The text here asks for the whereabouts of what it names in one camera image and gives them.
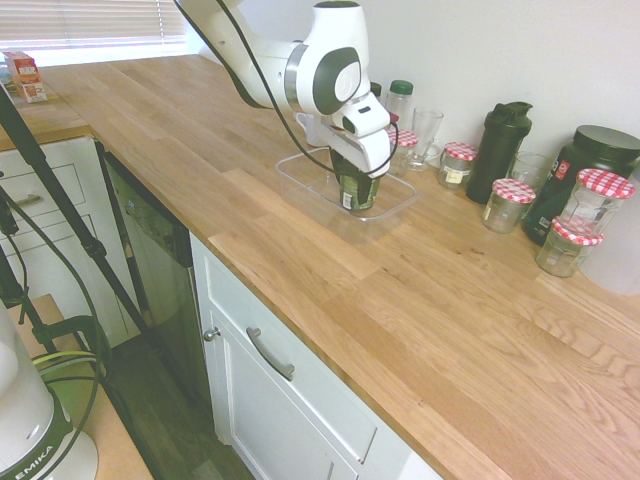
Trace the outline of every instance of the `dishwasher door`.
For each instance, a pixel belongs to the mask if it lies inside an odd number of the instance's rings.
[[[200,335],[189,231],[110,153],[107,170],[141,285],[143,318],[178,363],[199,399],[211,404]]]

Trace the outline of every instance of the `tripod leg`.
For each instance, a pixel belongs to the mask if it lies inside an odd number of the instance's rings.
[[[29,297],[24,294],[22,285],[18,283],[9,260],[4,253],[4,250],[0,246],[0,297],[7,308],[15,307],[16,305],[23,305],[24,312],[31,321],[33,326],[34,336],[36,333],[41,332],[47,327],[42,322],[40,315],[36,312],[36,309],[29,300]],[[43,343],[47,353],[56,353],[58,350],[53,345],[53,342],[48,341]]]
[[[190,397],[189,400],[195,401],[193,389],[187,385],[177,373],[174,367],[176,362],[171,358],[170,352],[166,349],[162,340],[144,322],[142,315],[133,303],[133,300],[131,300],[131,297],[129,297],[129,294],[120,282],[120,279],[111,268],[111,265],[109,265],[109,262],[106,259],[107,252],[104,245],[102,245],[102,243],[91,234],[91,231],[86,226],[80,217],[80,214],[76,210],[75,205],[73,205],[73,202],[67,195],[67,192],[58,181],[53,170],[51,170],[40,145],[24,123],[24,120],[13,105],[9,95],[1,88],[0,125],[2,125],[2,128],[4,128],[11,141],[13,141],[25,162],[33,168],[34,172],[47,189],[47,192],[49,192],[49,195],[51,195],[51,198],[53,198],[60,209],[60,212],[62,212],[62,215],[69,223],[69,226],[78,237],[78,240],[80,240],[82,247],[89,257],[95,262],[116,297],[120,300],[129,316],[131,316],[136,327],[140,330],[140,334],[156,352],[165,368],[169,371],[174,381],[178,383],[185,395],[188,398]]]

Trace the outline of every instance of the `red gingham lid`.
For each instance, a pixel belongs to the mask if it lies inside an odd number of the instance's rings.
[[[566,225],[560,223],[558,221],[558,217],[554,218],[551,222],[553,229],[560,235],[562,238],[569,240],[571,243],[575,243],[576,245],[582,245],[583,247],[592,247],[594,245],[598,245],[604,235],[598,235],[597,237],[588,237],[586,235],[580,235],[575,230],[569,230]]]
[[[629,198],[636,188],[620,175],[597,168],[585,168],[578,172],[578,181],[592,192],[605,197]]]
[[[474,161],[478,153],[475,147],[462,142],[449,142],[444,146],[444,151],[453,158],[467,162]]]
[[[396,131],[395,129],[387,130],[389,135],[389,141],[391,144],[396,143]],[[418,144],[418,137],[415,133],[409,130],[398,130],[398,146],[399,147],[413,147]]]
[[[536,198],[533,188],[513,178],[499,178],[491,188],[499,197],[515,203],[531,203]]]

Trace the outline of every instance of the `juice carton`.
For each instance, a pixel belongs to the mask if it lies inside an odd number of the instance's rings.
[[[24,52],[3,52],[18,94],[27,102],[43,102],[47,99],[36,62]]]

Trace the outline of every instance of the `window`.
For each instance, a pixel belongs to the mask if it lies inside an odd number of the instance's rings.
[[[38,66],[186,53],[173,0],[0,0],[0,51]]]

